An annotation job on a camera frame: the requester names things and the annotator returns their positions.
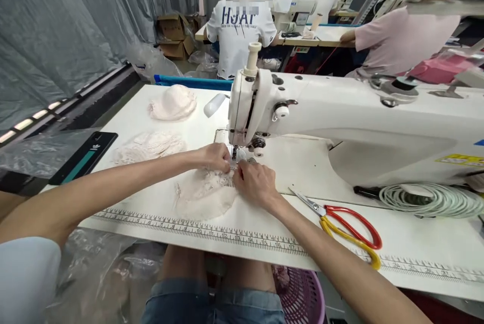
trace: yellow warning label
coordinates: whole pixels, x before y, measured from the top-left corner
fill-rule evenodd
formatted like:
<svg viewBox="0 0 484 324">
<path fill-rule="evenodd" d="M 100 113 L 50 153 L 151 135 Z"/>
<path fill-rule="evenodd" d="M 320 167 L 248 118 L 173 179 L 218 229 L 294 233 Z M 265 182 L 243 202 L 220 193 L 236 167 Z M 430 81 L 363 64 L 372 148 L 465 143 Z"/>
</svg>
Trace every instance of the yellow warning label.
<svg viewBox="0 0 484 324">
<path fill-rule="evenodd" d="M 471 157 L 468 155 L 452 154 L 452 155 L 448 155 L 446 157 L 437 159 L 436 162 L 484 168 L 484 157 Z"/>
</svg>

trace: scissors handle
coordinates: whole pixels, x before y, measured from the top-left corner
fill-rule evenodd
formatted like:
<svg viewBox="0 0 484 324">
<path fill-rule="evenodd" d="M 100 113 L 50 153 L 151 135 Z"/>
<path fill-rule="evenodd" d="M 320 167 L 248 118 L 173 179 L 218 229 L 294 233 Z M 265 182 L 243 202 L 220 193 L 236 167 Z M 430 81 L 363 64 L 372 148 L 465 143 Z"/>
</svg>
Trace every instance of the scissors handle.
<svg viewBox="0 0 484 324">
<path fill-rule="evenodd" d="M 372 268 L 374 268 L 375 270 L 380 269 L 380 267 L 382 266 L 382 262 L 381 262 L 380 258 L 378 257 L 377 253 L 375 251 L 373 251 L 372 248 L 368 247 L 367 245 L 365 245 L 363 242 L 357 240 L 356 238 L 350 236 L 349 234 L 347 234 L 343 230 L 340 230 L 333 223 L 331 223 L 331 221 L 326 217 L 321 217 L 321 221 L 319 223 L 321 224 L 321 228 L 331 237 L 333 237 L 333 234 L 331 233 L 331 231 L 334 231 L 338 235 L 340 235 L 341 237 L 346 239 L 347 241 L 349 241 L 349 242 L 355 244 L 356 246 L 358 246 L 359 248 L 365 250 L 370 255 Z"/>
<path fill-rule="evenodd" d="M 362 241 L 366 246 L 372 248 L 372 249 L 380 249 L 383 246 L 382 243 L 382 238 L 378 234 L 377 230 L 373 225 L 368 222 L 368 220 L 363 217 L 361 214 L 358 212 L 355 212 L 354 210 L 351 210 L 346 207 L 335 207 L 335 206 L 324 206 L 326 208 L 326 215 L 333 217 L 334 219 L 338 220 L 348 231 L 351 232 L 351 234 L 356 237 L 358 240 Z M 356 231 L 348 222 L 346 222 L 342 217 L 338 216 L 335 214 L 335 212 L 345 212 L 349 213 L 352 216 L 356 217 L 360 222 L 362 222 L 366 228 L 370 231 L 370 234 L 372 235 L 373 242 L 368 241 L 366 238 L 364 238 L 358 231 Z"/>
</svg>

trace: blue rail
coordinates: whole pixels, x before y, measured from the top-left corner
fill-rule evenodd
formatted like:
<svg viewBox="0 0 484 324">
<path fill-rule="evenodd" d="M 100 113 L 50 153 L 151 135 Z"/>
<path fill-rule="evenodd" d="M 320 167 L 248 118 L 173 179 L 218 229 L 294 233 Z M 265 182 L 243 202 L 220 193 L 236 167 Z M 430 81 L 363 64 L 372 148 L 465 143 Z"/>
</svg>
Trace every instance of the blue rail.
<svg viewBox="0 0 484 324">
<path fill-rule="evenodd" d="M 173 77 L 163 75 L 154 75 L 154 79 L 155 84 L 158 86 L 184 85 L 188 88 L 219 91 L 230 91 L 232 89 L 232 81 L 227 80 L 197 79 L 191 77 Z"/>
</svg>

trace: plastic curtain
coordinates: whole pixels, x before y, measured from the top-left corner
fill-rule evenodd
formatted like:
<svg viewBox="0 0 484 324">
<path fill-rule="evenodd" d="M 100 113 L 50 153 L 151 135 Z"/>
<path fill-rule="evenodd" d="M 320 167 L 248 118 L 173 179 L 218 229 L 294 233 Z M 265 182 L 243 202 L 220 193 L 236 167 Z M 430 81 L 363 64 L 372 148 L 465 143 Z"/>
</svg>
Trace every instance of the plastic curtain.
<svg viewBox="0 0 484 324">
<path fill-rule="evenodd" d="M 0 133 L 126 59 L 154 21 L 198 0 L 0 0 Z"/>
</svg>

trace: scissors blade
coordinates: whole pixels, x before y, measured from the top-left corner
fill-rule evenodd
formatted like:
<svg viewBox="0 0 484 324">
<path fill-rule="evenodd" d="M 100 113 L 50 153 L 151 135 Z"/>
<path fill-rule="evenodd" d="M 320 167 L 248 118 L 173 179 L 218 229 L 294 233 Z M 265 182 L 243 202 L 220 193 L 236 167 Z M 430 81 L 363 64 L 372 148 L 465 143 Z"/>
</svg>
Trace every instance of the scissors blade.
<svg viewBox="0 0 484 324">
<path fill-rule="evenodd" d="M 311 208 L 311 210 L 316 213 L 317 215 L 319 215 L 320 217 L 323 217 L 326 215 L 326 210 L 324 209 L 324 207 L 321 207 L 319 204 L 317 204 L 316 202 L 313 202 L 311 201 L 309 198 L 307 198 L 304 194 L 301 194 L 297 191 L 295 191 L 294 189 L 292 189 L 291 187 L 288 187 L 289 190 L 291 192 L 293 192 L 296 197 L 298 197 L 301 201 L 303 201 L 304 203 L 306 203 L 306 205 Z"/>
</svg>

